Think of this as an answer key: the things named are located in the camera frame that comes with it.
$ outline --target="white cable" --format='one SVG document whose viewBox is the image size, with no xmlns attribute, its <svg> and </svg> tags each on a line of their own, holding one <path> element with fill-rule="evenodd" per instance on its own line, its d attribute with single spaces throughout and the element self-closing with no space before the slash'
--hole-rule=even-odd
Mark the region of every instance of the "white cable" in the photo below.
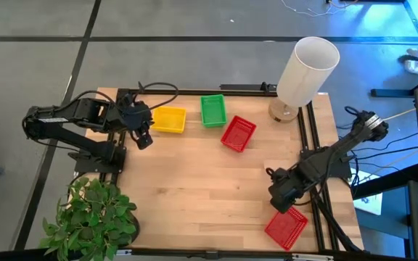
<svg viewBox="0 0 418 261">
<path fill-rule="evenodd" d="M 297 13 L 297 14 L 302 14 L 302 15 L 308 15 L 308 16 L 310 16 L 310 17 L 319 17 L 319 16 L 322 16 L 322 15 L 334 15 L 334 14 L 336 14 L 337 12 L 339 12 L 339 11 L 344 11 L 345 10 L 345 8 L 344 9 L 339 9 L 339 10 L 337 10 L 337 11 L 335 11 L 335 12 L 329 12 L 330 11 L 330 9 L 332 8 L 332 6 L 330 5 L 329 6 L 329 9 L 325 12 L 325 13 L 323 13 L 323 14 L 319 14 L 319 13 L 317 13 L 317 12 L 315 12 L 315 11 L 312 11 L 310 8 L 308 8 L 308 11 L 310 11 L 310 12 L 313 12 L 314 14 L 309 14 L 309 13 L 307 13 L 307 12 L 298 12 L 296 9 L 294 9 L 294 8 L 292 8 L 292 7 L 289 7 L 289 6 L 287 6 L 287 4 L 285 4 L 285 2 L 283 1 L 283 0 L 281 0 L 282 1 L 282 3 L 283 3 L 283 5 L 286 7 L 286 8 L 288 8 L 288 9 L 290 9 L 290 10 L 292 10 L 293 12 L 295 12 L 295 13 Z"/>
<path fill-rule="evenodd" d="M 381 171 L 382 169 L 384 169 L 384 168 L 386 168 L 386 167 L 390 167 L 391 165 L 393 165 L 393 164 L 395 164 L 395 163 L 398 163 L 398 162 L 400 162 L 401 160 L 405 160 L 405 159 L 407 159 L 408 157 L 410 157 L 410 156 L 412 156 L 412 155 L 416 154 L 417 152 L 418 152 L 418 150 L 416 150 L 415 152 L 412 152 L 412 153 L 410 153 L 410 154 L 407 154 L 406 156 L 400 157 L 399 159 L 397 159 L 397 160 L 395 160 L 395 161 L 393 161 L 393 162 L 391 162 L 391 163 L 389 163 L 389 164 L 387 164 L 387 165 L 385 165 L 385 166 L 381 167 L 380 169 L 376 170 L 375 172 L 373 172 L 372 174 L 368 175 L 367 177 L 365 177 L 365 178 L 364 178 L 364 179 L 362 179 L 362 180 L 364 181 L 364 180 L 366 180 L 367 178 L 370 178 L 370 176 L 377 174 L 377 173 L 378 173 L 379 171 Z"/>
<path fill-rule="evenodd" d="M 414 111 L 414 110 L 415 110 L 415 108 L 413 108 L 413 109 L 408 109 L 408 110 L 406 110 L 405 112 L 402 112 L 402 113 L 399 113 L 399 114 L 397 114 L 397 115 L 393 115 L 393 116 L 391 116 L 391 117 L 385 118 L 385 119 L 383 119 L 383 121 L 391 120 L 391 119 L 393 119 L 393 118 L 399 117 L 399 116 L 401 116 L 401 115 L 405 115 L 406 113 L 408 113 L 408 112 L 412 112 L 412 111 Z"/>
</svg>

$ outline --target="white lampshade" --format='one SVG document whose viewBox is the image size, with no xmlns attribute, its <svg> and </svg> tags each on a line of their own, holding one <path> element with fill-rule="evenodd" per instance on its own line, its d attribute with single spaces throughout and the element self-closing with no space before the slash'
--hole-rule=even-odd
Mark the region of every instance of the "white lampshade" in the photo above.
<svg viewBox="0 0 418 261">
<path fill-rule="evenodd" d="M 280 101 L 290 107 L 307 105 L 339 61 L 333 43 L 320 37 L 299 40 L 276 87 Z"/>
</svg>

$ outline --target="lamp base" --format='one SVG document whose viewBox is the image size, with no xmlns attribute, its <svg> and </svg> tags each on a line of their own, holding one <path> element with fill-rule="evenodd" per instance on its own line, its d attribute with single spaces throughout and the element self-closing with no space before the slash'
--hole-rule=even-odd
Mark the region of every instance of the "lamp base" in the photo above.
<svg viewBox="0 0 418 261">
<path fill-rule="evenodd" d="M 270 116 L 279 123 L 288 123 L 298 116 L 298 108 L 291 107 L 280 101 L 278 98 L 272 99 L 269 105 Z"/>
</svg>

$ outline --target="red basket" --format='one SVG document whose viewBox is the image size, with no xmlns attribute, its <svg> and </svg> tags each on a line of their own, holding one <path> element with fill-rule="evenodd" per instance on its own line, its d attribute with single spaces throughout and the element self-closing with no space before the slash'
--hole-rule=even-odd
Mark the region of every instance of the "red basket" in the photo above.
<svg viewBox="0 0 418 261">
<path fill-rule="evenodd" d="M 222 143 L 237 152 L 243 152 L 255 130 L 255 124 L 235 116 L 222 136 Z"/>
<path fill-rule="evenodd" d="M 267 225 L 265 232 L 285 250 L 289 251 L 308 224 L 308 219 L 291 207 L 282 214 L 278 212 Z"/>
</svg>

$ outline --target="lamp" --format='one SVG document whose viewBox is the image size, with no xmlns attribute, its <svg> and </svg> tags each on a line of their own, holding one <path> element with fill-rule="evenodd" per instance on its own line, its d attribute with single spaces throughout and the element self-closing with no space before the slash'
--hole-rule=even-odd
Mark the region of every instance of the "lamp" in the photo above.
<svg viewBox="0 0 418 261">
<path fill-rule="evenodd" d="M 309 103 L 340 61 L 340 52 L 320 37 L 300 39 L 288 60 L 279 84 L 277 98 L 269 105 L 269 114 L 276 121 L 289 122 L 298 115 L 298 108 Z"/>
</svg>

